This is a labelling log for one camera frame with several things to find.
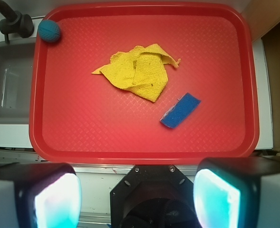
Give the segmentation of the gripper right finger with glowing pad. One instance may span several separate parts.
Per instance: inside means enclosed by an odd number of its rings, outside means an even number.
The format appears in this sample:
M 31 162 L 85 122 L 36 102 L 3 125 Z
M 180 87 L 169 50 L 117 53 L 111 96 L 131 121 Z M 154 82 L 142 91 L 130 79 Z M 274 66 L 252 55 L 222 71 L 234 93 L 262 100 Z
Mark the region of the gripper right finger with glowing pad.
M 203 228 L 280 228 L 280 157 L 205 158 L 193 201 Z

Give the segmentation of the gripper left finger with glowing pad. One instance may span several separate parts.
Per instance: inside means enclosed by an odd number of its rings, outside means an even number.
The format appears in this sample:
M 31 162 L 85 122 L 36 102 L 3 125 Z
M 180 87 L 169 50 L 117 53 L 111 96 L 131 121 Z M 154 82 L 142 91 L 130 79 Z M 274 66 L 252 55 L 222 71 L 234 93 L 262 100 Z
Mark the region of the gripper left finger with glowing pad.
M 76 228 L 81 201 L 67 163 L 0 163 L 0 228 Z

